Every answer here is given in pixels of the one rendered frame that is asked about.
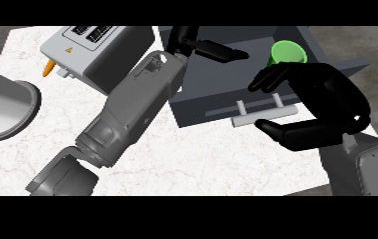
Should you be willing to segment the dark grey open drawer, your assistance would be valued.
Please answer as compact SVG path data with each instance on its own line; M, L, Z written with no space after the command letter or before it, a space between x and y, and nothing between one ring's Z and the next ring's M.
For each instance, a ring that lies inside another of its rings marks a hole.
M269 94L247 90L256 74L267 65L275 42L291 40L298 43L309 62L329 61L306 26L202 26L198 38L245 51L250 58L219 63L196 54L191 56L182 91L170 99L182 127L236 116L238 101L244 102L250 113L276 107Z

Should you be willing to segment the orange carrot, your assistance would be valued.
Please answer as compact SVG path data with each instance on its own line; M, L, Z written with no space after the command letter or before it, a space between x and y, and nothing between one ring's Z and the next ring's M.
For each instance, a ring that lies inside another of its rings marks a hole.
M44 66L44 69L43 69L43 74L41 74L43 77L46 77L50 74L50 72L55 68L55 65L56 65L56 62L53 60L49 60L46 66Z

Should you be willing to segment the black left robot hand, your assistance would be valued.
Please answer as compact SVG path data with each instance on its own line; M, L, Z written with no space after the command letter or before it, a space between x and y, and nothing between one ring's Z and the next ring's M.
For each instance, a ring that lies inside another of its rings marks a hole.
M198 26L174 26L165 51L171 54L182 54L186 57L196 54L220 63L250 58L245 51L232 49L211 40L198 40L198 32Z

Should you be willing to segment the grey round pot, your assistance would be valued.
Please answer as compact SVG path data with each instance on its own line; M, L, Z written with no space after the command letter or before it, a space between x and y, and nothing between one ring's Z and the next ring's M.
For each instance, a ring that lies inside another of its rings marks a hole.
M0 141L13 137L30 125L40 110L41 92L27 81L0 75Z

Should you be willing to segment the grey toaster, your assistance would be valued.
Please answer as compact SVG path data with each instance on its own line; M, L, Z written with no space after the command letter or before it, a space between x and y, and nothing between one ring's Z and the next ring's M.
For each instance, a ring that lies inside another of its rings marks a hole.
M108 95L155 41L151 26L64 26L40 51L56 74L78 79Z

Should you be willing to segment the green cup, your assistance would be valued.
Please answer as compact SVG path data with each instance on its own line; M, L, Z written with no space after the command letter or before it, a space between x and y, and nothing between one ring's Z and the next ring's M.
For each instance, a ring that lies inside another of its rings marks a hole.
M294 41L281 40L272 45L267 65L279 62L307 62L306 50Z

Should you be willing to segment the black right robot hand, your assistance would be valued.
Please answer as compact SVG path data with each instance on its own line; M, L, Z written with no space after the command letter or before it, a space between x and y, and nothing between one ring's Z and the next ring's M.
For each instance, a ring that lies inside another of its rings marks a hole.
M279 62L258 72L248 91L270 93L284 81L315 119L288 124L258 119L256 127L291 151L341 144L343 135L357 134L371 123L371 106L357 86L326 63Z

